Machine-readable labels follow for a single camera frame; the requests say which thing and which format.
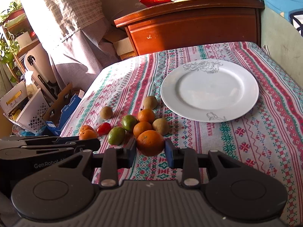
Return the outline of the green fruit near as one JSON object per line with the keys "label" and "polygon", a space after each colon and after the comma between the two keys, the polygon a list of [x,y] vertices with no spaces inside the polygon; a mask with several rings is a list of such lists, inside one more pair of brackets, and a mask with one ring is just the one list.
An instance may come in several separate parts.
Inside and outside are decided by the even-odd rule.
{"label": "green fruit near", "polygon": [[110,145],[120,145],[124,141],[125,130],[122,127],[114,127],[108,133],[108,143]]}

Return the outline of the green fruit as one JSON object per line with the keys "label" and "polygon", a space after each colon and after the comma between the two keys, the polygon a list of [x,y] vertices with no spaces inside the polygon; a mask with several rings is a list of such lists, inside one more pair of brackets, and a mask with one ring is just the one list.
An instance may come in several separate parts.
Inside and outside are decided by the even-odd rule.
{"label": "green fruit", "polygon": [[108,133],[108,143],[110,145],[120,145],[124,141],[125,130],[122,127],[114,127]]}
{"label": "green fruit", "polygon": [[138,120],[133,115],[126,115],[121,120],[122,127],[128,132],[133,132],[137,123]]}

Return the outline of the red tomato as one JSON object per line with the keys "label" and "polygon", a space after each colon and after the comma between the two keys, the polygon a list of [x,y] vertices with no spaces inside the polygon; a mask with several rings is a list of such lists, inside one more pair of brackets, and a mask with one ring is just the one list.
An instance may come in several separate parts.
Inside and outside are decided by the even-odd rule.
{"label": "red tomato", "polygon": [[99,136],[107,135],[111,130],[111,124],[108,122],[104,122],[97,127],[97,134]]}

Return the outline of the small orange left front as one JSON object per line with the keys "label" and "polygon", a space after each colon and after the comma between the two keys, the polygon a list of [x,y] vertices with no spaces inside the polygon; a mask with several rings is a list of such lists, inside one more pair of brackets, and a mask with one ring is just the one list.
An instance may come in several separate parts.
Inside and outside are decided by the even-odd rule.
{"label": "small orange left front", "polygon": [[95,139],[98,135],[94,130],[84,130],[79,134],[79,140],[89,140],[89,139]]}

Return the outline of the small orange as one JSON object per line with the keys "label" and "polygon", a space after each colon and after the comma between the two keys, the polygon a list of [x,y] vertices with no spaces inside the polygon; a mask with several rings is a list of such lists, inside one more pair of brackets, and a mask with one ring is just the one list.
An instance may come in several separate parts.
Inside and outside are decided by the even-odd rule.
{"label": "small orange", "polygon": [[94,128],[89,126],[89,125],[83,125],[81,126],[81,128],[79,129],[79,133],[81,134],[82,132],[86,131],[86,130],[92,130],[94,131]]}
{"label": "small orange", "polygon": [[89,139],[95,139],[98,135],[94,130],[84,130],[79,134],[79,140],[89,140]]}

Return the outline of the large orange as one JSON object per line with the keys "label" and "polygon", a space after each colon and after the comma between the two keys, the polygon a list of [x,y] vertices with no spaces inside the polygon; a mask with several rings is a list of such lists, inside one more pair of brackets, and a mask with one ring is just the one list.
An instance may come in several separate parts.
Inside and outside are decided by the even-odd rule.
{"label": "large orange", "polygon": [[147,130],[137,138],[137,149],[145,156],[157,156],[165,147],[164,137],[154,130]]}

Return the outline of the green fruit far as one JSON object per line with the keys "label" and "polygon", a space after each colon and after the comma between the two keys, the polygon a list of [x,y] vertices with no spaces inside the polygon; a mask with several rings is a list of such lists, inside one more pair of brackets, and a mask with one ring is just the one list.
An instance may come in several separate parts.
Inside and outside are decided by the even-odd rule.
{"label": "green fruit far", "polygon": [[122,127],[128,132],[133,132],[137,123],[138,120],[133,115],[126,115],[121,120]]}

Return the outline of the middle orange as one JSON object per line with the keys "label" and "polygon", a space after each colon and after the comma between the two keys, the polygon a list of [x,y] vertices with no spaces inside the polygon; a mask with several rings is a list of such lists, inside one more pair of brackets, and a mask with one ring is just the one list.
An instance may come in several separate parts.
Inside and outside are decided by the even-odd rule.
{"label": "middle orange", "polygon": [[138,138],[140,134],[148,130],[152,130],[152,125],[149,122],[147,121],[139,122],[134,126],[133,129],[134,137]]}

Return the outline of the white perforated basket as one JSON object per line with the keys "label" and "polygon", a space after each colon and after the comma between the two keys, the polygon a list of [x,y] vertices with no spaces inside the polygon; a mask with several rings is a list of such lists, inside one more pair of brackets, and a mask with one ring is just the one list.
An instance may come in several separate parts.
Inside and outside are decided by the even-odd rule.
{"label": "white perforated basket", "polygon": [[49,105],[42,94],[41,89],[32,96],[20,115],[16,119],[17,125],[34,134],[40,134],[46,128],[43,115],[49,109]]}

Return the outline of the kiwi right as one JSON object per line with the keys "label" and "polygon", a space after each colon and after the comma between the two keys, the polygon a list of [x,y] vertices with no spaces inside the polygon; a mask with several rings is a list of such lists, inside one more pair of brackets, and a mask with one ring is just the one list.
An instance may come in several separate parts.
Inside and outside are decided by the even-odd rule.
{"label": "kiwi right", "polygon": [[158,118],[152,123],[152,127],[155,131],[161,135],[169,133],[169,123],[165,118]]}

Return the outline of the kiwi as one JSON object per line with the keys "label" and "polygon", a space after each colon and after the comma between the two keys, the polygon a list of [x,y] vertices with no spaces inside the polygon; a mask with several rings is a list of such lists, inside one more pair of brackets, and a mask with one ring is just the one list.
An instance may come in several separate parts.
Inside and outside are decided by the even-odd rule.
{"label": "kiwi", "polygon": [[143,101],[144,109],[155,109],[158,105],[158,101],[155,96],[147,96]]}
{"label": "kiwi", "polygon": [[158,118],[152,123],[152,127],[155,131],[161,135],[169,133],[169,123],[165,118]]}
{"label": "kiwi", "polygon": [[113,116],[113,111],[111,107],[105,106],[101,109],[100,117],[102,119],[111,119],[112,116]]}

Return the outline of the blue cardboard box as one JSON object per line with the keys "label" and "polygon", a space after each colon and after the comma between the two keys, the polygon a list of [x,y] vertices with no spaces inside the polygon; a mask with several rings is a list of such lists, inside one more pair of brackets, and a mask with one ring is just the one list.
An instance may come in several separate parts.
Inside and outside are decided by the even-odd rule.
{"label": "blue cardboard box", "polygon": [[60,136],[65,124],[77,108],[80,101],[81,99],[79,96],[74,94],[67,105],[63,105],[63,107],[59,108],[58,111],[55,108],[50,110],[49,117],[45,118],[45,123],[53,135]]}

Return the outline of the small orange left back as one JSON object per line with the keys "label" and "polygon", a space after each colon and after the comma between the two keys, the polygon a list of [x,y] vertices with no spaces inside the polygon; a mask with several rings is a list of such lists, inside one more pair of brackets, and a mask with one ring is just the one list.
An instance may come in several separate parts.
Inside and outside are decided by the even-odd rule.
{"label": "small orange left back", "polygon": [[94,128],[89,126],[89,125],[83,125],[81,126],[81,128],[79,129],[79,133],[81,134],[82,132],[86,131],[86,130],[92,130],[94,131]]}

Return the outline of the kiwi left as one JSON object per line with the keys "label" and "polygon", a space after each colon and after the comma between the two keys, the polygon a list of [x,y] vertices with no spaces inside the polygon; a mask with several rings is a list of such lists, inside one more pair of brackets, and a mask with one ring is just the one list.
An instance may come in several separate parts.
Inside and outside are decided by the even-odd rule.
{"label": "kiwi left", "polygon": [[100,117],[102,119],[111,119],[112,116],[113,116],[113,111],[111,107],[105,106],[101,109]]}

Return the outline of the far orange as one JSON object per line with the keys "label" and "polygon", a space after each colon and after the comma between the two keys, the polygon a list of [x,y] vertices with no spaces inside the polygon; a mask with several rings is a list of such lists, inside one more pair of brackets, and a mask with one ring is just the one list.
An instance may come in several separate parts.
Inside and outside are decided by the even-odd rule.
{"label": "far orange", "polygon": [[155,114],[152,109],[143,109],[138,113],[139,122],[149,122],[152,124],[155,120]]}

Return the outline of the kiwi top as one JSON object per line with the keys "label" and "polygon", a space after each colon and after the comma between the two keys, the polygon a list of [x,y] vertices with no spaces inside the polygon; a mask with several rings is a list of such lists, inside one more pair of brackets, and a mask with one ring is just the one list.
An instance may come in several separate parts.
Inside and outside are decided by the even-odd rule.
{"label": "kiwi top", "polygon": [[158,105],[158,101],[155,96],[147,96],[143,101],[144,109],[155,109]]}

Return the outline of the white ceramic plate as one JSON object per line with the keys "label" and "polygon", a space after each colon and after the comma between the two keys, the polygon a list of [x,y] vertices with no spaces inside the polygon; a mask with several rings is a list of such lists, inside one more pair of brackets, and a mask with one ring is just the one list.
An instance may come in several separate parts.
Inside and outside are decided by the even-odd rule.
{"label": "white ceramic plate", "polygon": [[161,99],[174,113],[200,122],[225,122],[249,112],[259,97],[254,76],[242,66],[201,59],[178,66],[161,85]]}

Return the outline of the patterned tablecloth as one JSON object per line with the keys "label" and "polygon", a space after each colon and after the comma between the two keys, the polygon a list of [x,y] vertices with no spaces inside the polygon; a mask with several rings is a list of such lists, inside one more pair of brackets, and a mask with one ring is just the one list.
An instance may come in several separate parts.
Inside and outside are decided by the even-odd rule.
{"label": "patterned tablecloth", "polygon": [[174,145],[198,153],[217,149],[278,179],[288,192],[282,221],[290,226],[301,224],[302,89],[252,42],[172,49],[113,64],[86,91],[61,136],[77,136],[85,124],[97,128],[104,106],[113,109],[110,124],[118,126],[124,115],[137,115],[145,97],[160,97],[168,73],[181,64],[207,58],[236,63],[255,77],[259,98],[254,108],[233,121],[213,124],[180,117],[159,101],[156,117],[169,122],[168,137]]}

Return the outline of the potted green plant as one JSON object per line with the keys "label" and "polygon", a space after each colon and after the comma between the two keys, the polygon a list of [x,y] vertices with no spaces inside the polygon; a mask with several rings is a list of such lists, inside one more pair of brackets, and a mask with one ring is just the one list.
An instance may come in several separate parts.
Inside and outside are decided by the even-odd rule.
{"label": "potted green plant", "polygon": [[17,24],[21,21],[13,24],[13,31],[9,31],[9,19],[16,19],[18,16],[23,16],[24,9],[21,4],[16,2],[11,2],[9,8],[1,12],[1,29],[4,32],[1,35],[1,63],[8,66],[11,71],[12,76],[10,77],[10,82],[17,83],[22,76],[21,70],[15,65],[15,57],[20,51],[20,44],[17,42],[16,38],[24,33],[24,29]]}

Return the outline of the wooden cabinet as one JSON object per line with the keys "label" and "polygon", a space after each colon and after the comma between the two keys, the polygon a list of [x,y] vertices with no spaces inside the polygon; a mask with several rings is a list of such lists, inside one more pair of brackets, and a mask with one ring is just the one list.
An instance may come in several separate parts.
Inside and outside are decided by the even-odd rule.
{"label": "wooden cabinet", "polygon": [[228,42],[260,45],[262,0],[187,0],[139,10],[118,19],[136,55]]}

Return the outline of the checked curtain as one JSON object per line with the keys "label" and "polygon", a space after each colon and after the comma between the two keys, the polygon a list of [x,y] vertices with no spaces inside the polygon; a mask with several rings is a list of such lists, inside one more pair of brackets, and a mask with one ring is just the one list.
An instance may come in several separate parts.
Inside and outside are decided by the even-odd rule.
{"label": "checked curtain", "polygon": [[20,0],[60,86],[87,91],[99,73],[119,59],[104,40],[110,23],[101,0]]}

